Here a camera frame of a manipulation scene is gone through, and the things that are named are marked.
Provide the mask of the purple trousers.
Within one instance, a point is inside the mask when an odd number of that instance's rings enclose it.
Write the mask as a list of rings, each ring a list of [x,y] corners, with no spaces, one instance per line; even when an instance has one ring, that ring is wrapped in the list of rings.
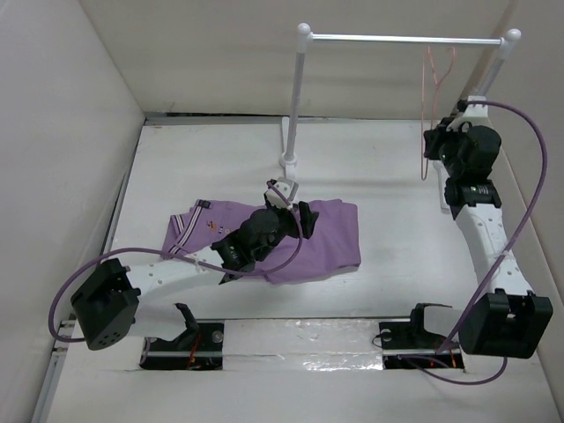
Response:
[[[273,285],[327,278],[361,264],[358,206],[340,199],[314,200],[309,206],[319,213],[313,235],[303,241],[291,263],[264,277]],[[162,248],[174,254],[195,253],[238,229],[257,209],[237,202],[198,200],[188,212],[170,217]]]

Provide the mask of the pink wire hanger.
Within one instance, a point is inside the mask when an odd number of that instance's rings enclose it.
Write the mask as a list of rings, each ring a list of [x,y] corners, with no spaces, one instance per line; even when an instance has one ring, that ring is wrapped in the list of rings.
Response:
[[[445,79],[449,76],[452,72],[456,61],[456,48],[454,46],[450,46],[447,48],[449,52],[450,62],[449,66],[446,71],[440,76],[437,72],[435,60],[433,56],[433,50],[430,46],[427,47],[427,52],[423,55],[422,58],[422,66],[421,66],[421,87],[420,87],[420,120],[419,120],[419,127],[420,127],[420,161],[419,161],[419,178],[422,182],[424,182],[428,177],[428,169],[429,169],[429,159],[425,157],[425,139],[424,139],[424,132],[425,130],[431,130],[434,127],[435,121],[435,114],[437,110],[440,90]],[[430,75],[432,77],[433,82],[433,96],[432,96],[432,107],[430,112],[430,120],[429,124],[426,127],[426,105],[427,105],[427,97],[426,97],[426,87],[427,87],[427,70],[430,70]]]

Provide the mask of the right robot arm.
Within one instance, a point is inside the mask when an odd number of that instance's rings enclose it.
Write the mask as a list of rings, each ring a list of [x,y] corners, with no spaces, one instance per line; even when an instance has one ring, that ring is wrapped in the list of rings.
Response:
[[[459,345],[465,353],[528,359],[553,316],[534,293],[502,222],[501,196],[490,178],[501,136],[484,120],[445,117],[424,133],[426,159],[436,163],[442,209],[462,232],[479,283],[462,310],[419,303],[407,336],[419,347]]]

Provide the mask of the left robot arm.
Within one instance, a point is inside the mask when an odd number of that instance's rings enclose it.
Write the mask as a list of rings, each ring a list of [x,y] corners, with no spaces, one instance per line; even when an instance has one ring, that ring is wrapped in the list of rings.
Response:
[[[196,253],[164,252],[160,262],[130,268],[117,258],[101,263],[70,300],[88,349],[109,348],[127,335],[159,338],[181,350],[191,347],[199,327],[189,307],[177,301],[171,311],[159,312],[155,301],[189,288],[265,276],[257,263],[286,237],[310,238],[318,217],[305,202],[268,205]]]

